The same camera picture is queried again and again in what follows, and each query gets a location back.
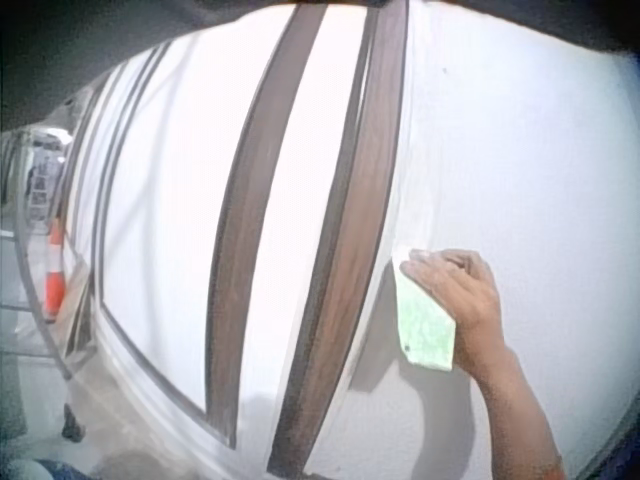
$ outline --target orange traffic cone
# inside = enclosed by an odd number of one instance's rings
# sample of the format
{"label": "orange traffic cone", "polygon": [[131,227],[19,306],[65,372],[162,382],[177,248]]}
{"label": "orange traffic cone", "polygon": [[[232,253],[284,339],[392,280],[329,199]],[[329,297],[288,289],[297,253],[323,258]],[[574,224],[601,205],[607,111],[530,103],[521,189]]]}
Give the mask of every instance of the orange traffic cone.
{"label": "orange traffic cone", "polygon": [[62,230],[57,218],[53,219],[49,234],[47,260],[44,311],[47,321],[55,322],[65,292],[64,273],[62,272]]}

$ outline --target hand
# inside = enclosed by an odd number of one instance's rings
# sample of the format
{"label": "hand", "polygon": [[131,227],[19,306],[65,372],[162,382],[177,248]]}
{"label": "hand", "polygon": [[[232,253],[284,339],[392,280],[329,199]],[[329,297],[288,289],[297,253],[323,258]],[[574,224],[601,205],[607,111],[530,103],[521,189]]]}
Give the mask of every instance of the hand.
{"label": "hand", "polygon": [[455,320],[455,363],[477,381],[489,380],[509,355],[489,265],[466,250],[413,250],[400,268]]}

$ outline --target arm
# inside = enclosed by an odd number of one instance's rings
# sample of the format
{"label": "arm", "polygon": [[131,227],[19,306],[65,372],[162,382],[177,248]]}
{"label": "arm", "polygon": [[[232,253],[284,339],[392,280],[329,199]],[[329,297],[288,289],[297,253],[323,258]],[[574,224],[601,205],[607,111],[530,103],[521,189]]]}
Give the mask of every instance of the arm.
{"label": "arm", "polygon": [[487,405],[493,477],[565,478],[547,418],[505,344],[489,265],[474,252],[414,251],[402,271],[456,321],[454,361],[476,380]]}

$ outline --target floor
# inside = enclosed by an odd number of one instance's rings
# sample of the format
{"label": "floor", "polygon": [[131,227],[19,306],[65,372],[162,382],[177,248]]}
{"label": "floor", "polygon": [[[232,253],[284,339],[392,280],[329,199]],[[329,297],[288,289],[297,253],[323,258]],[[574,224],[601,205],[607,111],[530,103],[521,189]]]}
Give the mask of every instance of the floor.
{"label": "floor", "polygon": [[[5,218],[3,232],[10,230]],[[29,263],[39,295],[44,291],[45,253],[46,238],[34,237]],[[26,304],[15,245],[6,238],[0,241],[0,270],[2,303]],[[50,459],[104,480],[203,478],[196,466],[164,449],[95,348],[66,382],[50,358],[38,356],[46,348],[31,313],[2,309],[0,352],[0,465],[12,459]],[[61,436],[65,403],[86,428],[79,443]]]}

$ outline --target green sandpaper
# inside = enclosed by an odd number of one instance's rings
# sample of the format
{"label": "green sandpaper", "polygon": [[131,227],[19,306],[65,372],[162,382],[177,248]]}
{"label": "green sandpaper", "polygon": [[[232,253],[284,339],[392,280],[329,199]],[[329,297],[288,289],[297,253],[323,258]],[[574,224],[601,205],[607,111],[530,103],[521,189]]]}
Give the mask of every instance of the green sandpaper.
{"label": "green sandpaper", "polygon": [[398,302],[398,336],[409,363],[451,371],[456,323],[421,287],[400,271],[410,248],[393,253],[393,273]]}

